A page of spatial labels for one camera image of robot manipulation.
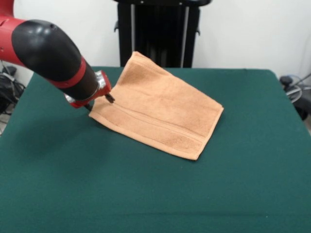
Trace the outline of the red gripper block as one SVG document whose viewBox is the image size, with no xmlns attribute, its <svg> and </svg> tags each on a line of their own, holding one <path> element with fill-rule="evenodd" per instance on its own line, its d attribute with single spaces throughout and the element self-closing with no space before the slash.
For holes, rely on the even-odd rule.
<svg viewBox="0 0 311 233">
<path fill-rule="evenodd" d="M 98 87 L 94 94 L 86 100 L 75 100 L 72 97 L 69 97 L 69 104 L 74 108 L 85 107 L 88 110 L 93 109 L 93 105 L 90 104 L 96 98 L 104 96 L 110 103 L 114 103 L 115 99 L 110 94 L 112 87 L 107 75 L 103 71 L 97 71 L 94 73 L 96 75 L 96 81 Z"/>
</svg>

